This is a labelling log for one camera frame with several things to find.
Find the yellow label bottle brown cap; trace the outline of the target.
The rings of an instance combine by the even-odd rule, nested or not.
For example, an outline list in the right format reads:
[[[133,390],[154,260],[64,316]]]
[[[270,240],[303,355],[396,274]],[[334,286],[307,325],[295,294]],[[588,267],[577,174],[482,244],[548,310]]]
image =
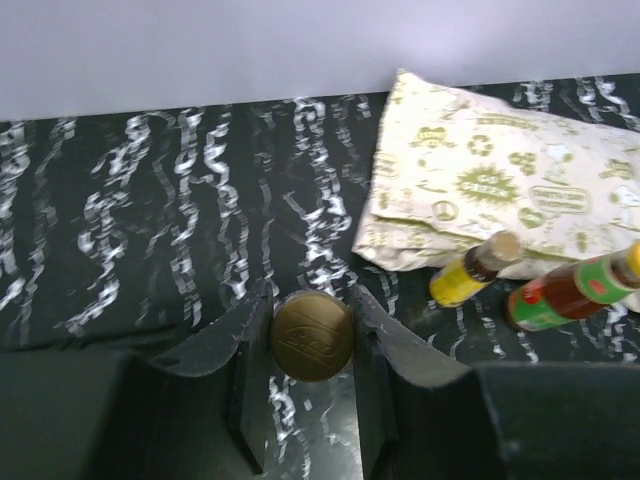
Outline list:
[[[344,369],[354,352],[354,320],[340,299],[301,290],[276,309],[270,329],[275,363],[289,377],[326,381]]]

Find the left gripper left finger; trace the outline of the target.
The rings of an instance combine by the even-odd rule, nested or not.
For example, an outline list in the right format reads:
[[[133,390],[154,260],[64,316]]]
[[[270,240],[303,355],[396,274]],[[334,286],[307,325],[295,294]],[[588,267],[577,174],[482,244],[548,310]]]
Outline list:
[[[5,479],[252,479],[270,425],[273,291],[258,284],[152,358],[124,350],[1,357]]]

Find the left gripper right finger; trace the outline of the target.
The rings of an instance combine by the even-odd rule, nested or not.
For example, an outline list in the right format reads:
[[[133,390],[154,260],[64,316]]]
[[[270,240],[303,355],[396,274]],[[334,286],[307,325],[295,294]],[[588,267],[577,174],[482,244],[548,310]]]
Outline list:
[[[367,479],[635,479],[639,369],[462,364],[351,292]]]

